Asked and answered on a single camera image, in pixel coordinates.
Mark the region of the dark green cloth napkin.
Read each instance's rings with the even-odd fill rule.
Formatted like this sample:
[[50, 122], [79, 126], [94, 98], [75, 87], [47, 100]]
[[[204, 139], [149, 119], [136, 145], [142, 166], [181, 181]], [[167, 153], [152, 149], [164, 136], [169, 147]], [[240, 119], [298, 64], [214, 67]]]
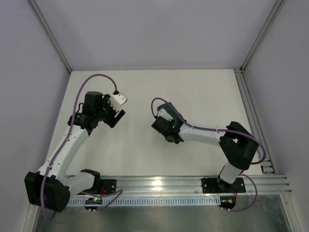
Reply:
[[180, 121], [180, 122], [186, 122], [186, 120], [182, 117], [181, 114], [176, 113], [176, 111], [173, 108], [172, 103], [168, 102], [168, 103], [164, 103], [160, 106], [157, 107], [157, 112], [161, 109], [165, 109], [167, 112], [167, 118], [163, 118], [161, 116], [155, 118], [156, 122], [160, 122], [163, 124], [173, 124], [176, 121]]

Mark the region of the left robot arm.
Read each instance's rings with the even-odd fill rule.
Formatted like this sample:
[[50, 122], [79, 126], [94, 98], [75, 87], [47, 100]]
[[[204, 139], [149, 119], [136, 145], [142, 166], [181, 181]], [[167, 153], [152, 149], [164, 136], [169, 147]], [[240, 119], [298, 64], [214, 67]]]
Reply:
[[114, 128], [125, 115], [121, 108], [127, 96], [115, 91], [112, 95], [89, 91], [78, 111], [69, 118], [65, 134], [56, 150], [37, 172], [28, 172], [25, 186], [28, 201], [54, 212], [62, 212], [71, 197], [83, 191], [91, 194], [102, 192], [100, 173], [83, 169], [67, 178], [67, 170], [81, 145], [89, 138], [100, 122]]

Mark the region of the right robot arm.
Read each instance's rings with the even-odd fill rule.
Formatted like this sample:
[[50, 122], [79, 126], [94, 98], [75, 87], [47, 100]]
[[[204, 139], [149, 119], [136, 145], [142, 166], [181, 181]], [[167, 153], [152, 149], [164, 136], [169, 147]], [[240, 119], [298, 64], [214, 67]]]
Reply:
[[190, 125], [179, 118], [157, 116], [152, 128], [170, 143], [201, 142], [220, 147], [227, 159], [216, 179], [221, 192], [231, 191], [238, 176], [258, 163], [253, 162], [253, 158], [260, 146], [259, 141], [235, 121], [228, 126], [206, 128]]

